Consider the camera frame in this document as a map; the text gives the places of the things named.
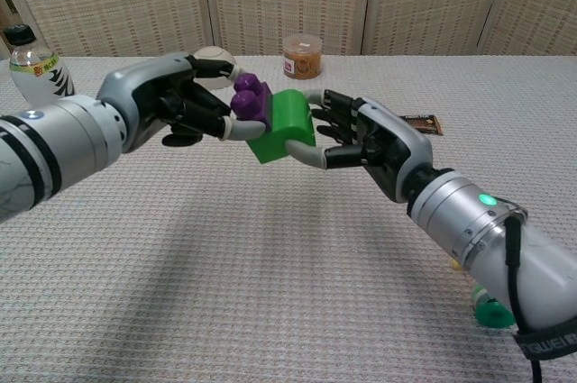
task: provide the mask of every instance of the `purple toy block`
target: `purple toy block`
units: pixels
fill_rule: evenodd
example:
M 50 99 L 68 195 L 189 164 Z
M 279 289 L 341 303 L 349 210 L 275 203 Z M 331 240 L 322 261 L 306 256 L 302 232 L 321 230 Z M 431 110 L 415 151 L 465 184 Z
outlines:
M 231 101 L 231 109 L 238 120 L 263 122 L 270 131 L 271 97 L 267 83 L 259 81 L 254 74 L 242 74 L 234 81 L 236 95 Z

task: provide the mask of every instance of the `table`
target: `table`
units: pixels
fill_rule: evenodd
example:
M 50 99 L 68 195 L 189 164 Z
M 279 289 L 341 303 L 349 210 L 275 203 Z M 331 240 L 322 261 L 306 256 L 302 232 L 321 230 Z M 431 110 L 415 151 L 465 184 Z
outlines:
M 67 62 L 93 96 L 138 60 Z M 273 91 L 437 114 L 438 168 L 577 252 L 577 60 L 325 57 L 311 81 L 278 57 L 239 62 Z M 0 113 L 25 108 L 4 75 Z M 162 134 L 0 226 L 2 381 L 530 381 L 509 332 L 475 322 L 471 280 L 362 169 L 261 166 L 244 143 L 169 149 Z M 543 369 L 574 381 L 577 357 Z

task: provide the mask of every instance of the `hinge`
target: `hinge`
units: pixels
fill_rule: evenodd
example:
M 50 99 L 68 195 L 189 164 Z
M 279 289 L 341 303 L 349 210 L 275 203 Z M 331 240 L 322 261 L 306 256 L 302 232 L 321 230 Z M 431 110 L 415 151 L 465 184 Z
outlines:
M 16 6 L 14 6 L 14 2 L 12 0 L 5 0 L 6 4 L 8 5 L 8 9 L 10 9 L 10 12 L 12 14 L 18 14 L 18 10 L 16 9 Z

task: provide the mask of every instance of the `green led light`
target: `green led light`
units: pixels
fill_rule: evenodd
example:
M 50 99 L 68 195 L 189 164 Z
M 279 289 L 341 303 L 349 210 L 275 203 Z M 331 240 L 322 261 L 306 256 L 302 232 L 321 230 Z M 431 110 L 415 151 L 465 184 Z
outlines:
M 479 199 L 484 205 L 497 205 L 497 199 L 488 194 L 479 194 Z

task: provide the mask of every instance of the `silver robotic arm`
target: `silver robotic arm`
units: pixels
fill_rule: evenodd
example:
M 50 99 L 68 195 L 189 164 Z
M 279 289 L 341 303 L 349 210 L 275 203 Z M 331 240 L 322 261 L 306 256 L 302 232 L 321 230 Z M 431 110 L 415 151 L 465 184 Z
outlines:
M 433 168 L 430 141 L 383 105 L 331 90 L 306 92 L 317 130 L 341 145 L 288 152 L 322 169 L 363 166 L 383 193 L 507 306 L 530 360 L 577 351 L 577 258 L 527 221 L 527 211 L 452 169 Z
M 168 146 L 189 146 L 204 133 L 246 140 L 260 122 L 236 122 L 230 108 L 194 78 L 233 80 L 227 61 L 174 53 L 109 74 L 96 99 L 69 96 L 0 117 L 0 223 L 105 169 L 166 124 Z

